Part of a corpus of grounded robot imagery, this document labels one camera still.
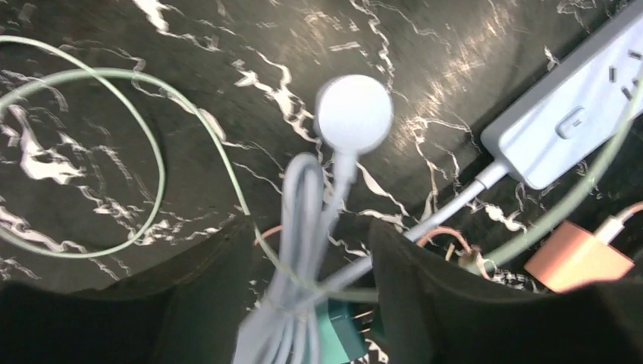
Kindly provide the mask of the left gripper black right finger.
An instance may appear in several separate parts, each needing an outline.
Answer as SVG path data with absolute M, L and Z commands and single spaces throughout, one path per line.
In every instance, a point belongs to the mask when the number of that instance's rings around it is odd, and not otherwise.
M 392 363 L 640 363 L 642 284 L 539 294 L 488 281 L 369 229 L 384 348 Z

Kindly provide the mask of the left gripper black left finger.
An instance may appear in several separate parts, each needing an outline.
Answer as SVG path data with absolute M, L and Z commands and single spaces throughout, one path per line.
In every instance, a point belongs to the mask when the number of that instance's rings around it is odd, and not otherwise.
M 3 363 L 229 363 L 246 309 L 250 217 L 102 290 L 1 285 Z

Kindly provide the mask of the teal plug adapter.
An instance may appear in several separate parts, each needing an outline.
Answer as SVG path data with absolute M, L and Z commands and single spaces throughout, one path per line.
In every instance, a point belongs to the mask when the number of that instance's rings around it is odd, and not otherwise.
M 365 338 L 354 320 L 353 305 L 327 300 L 316 308 L 322 364 L 349 363 L 367 356 Z

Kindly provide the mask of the small pink usb charger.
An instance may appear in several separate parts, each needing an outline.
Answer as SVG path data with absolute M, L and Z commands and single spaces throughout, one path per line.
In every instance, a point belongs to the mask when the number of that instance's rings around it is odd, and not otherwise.
M 611 246 L 624 220 L 610 216 L 595 232 L 564 221 L 527 261 L 525 270 L 553 292 L 595 281 L 615 281 L 635 265 Z

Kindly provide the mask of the light blue power strip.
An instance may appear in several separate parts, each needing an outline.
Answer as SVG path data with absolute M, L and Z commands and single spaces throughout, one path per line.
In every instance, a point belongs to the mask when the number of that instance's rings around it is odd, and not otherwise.
M 508 174 L 548 187 L 615 134 L 642 88 L 642 3 L 632 1 L 481 133 Z

